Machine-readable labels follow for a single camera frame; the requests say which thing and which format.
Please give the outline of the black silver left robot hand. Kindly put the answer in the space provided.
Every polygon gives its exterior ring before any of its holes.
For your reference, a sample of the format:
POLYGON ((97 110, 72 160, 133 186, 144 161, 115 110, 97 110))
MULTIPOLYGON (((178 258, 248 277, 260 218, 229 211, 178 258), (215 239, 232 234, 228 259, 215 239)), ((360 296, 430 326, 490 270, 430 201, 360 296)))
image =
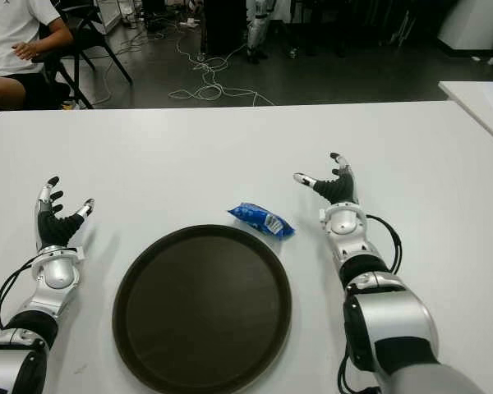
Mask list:
POLYGON ((85 220, 94 211, 94 199, 86 200, 72 215, 57 217, 63 206, 53 203, 63 197, 63 192, 53 192, 59 177, 53 176, 41 188, 35 202, 35 236, 38 251, 48 247, 66 248, 70 239, 79 231, 85 220))

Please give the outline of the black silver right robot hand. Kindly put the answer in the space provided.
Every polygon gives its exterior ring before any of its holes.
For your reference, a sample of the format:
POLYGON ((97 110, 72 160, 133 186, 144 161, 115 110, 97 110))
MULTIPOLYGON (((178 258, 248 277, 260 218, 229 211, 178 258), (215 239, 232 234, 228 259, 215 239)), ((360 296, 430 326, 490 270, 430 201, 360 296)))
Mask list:
POLYGON ((294 173, 293 179, 297 183, 314 190, 331 204, 358 204, 356 182, 347 159, 334 152, 330 153, 329 156, 336 162, 336 167, 332 169, 334 179, 321 181, 302 172, 294 173))

